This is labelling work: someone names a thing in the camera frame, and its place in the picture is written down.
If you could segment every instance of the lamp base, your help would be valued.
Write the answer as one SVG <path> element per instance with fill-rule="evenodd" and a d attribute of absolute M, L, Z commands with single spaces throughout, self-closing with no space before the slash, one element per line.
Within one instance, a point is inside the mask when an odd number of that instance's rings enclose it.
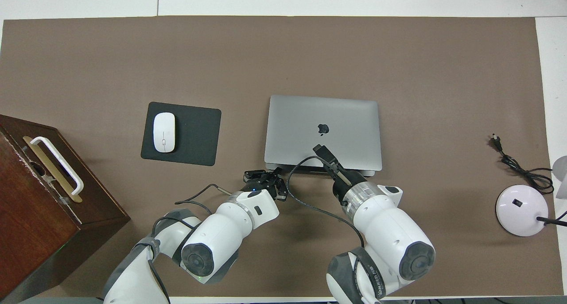
<path fill-rule="evenodd" d="M 547 215 L 543 195 L 527 185 L 506 188 L 496 201 L 498 221 L 506 231 L 519 237 L 530 237 L 541 231 L 544 223 L 536 218 Z"/>

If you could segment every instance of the white mouse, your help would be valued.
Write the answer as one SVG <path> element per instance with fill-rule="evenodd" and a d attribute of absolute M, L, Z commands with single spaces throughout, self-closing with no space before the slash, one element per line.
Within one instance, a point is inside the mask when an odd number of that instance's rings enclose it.
<path fill-rule="evenodd" d="M 175 116 L 162 112 L 154 118 L 154 147 L 159 152 L 171 152 L 175 148 Z"/>

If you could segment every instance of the box handle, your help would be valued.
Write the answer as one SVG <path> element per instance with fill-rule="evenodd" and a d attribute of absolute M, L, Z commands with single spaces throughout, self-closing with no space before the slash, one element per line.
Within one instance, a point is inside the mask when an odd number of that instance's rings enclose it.
<path fill-rule="evenodd" d="M 51 151 L 51 153 L 55 156 L 55 158 L 59 161 L 59 163 L 61 163 L 63 168 L 65 168 L 65 170 L 67 170 L 67 173 L 69 173 L 71 178 L 73 178 L 73 180 L 77 184 L 77 187 L 73 190 L 73 192 L 71 192 L 71 194 L 72 195 L 78 195 L 79 192 L 83 191 L 83 187 L 85 186 L 83 184 L 83 180 L 81 180 L 79 175 L 77 175 L 75 170 L 73 170 L 73 168 L 71 168 L 69 163 L 67 163 L 65 158 L 59 153 L 59 150 L 57 150 L 57 148 L 55 148 L 55 146 L 53 146 L 53 143 L 51 143 L 51 141 L 49 141 L 48 138 L 45 138 L 43 136 L 37 136 L 36 138 L 34 138 L 33 140 L 30 141 L 31 144 L 38 144 L 40 142 L 45 143 L 45 146 L 47 147 L 47 149 L 49 149 L 49 151 Z"/>

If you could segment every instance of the wooden box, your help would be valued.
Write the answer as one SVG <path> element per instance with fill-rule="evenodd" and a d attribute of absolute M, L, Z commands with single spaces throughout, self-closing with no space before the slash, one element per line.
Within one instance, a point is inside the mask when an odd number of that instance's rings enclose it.
<path fill-rule="evenodd" d="M 0 115 L 3 303 L 58 285 L 129 220 L 57 129 Z"/>

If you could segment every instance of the black mouse pad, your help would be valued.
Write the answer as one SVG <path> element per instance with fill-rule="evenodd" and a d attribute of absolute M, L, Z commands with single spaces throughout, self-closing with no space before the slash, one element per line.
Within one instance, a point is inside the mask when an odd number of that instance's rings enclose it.
<path fill-rule="evenodd" d="M 175 148 L 162 153 L 154 147 L 154 118 L 161 112 L 175 116 Z M 142 141 L 144 159 L 214 165 L 217 157 L 221 111 L 212 108 L 150 102 Z"/>

